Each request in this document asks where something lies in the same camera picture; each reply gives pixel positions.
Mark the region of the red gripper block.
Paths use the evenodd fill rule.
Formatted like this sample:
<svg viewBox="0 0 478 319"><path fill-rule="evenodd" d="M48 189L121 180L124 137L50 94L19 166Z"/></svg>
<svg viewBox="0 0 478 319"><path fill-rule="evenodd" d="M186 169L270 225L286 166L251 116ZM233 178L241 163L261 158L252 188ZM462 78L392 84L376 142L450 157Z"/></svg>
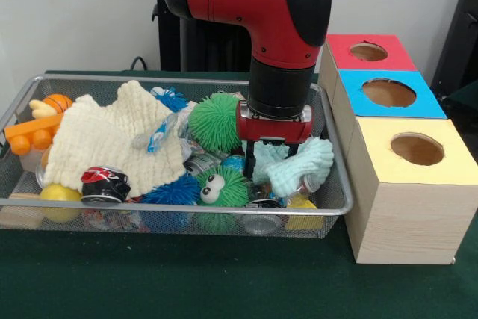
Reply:
<svg viewBox="0 0 478 319"><path fill-rule="evenodd" d="M313 125L312 108L306 105L302 113L293 119L271 119L257 115L246 102L236 106L236 132L241 140L247 140L243 174L252 179L255 169L255 142L278 141L288 144L288 156L297 154L299 144L309 137Z"/></svg>

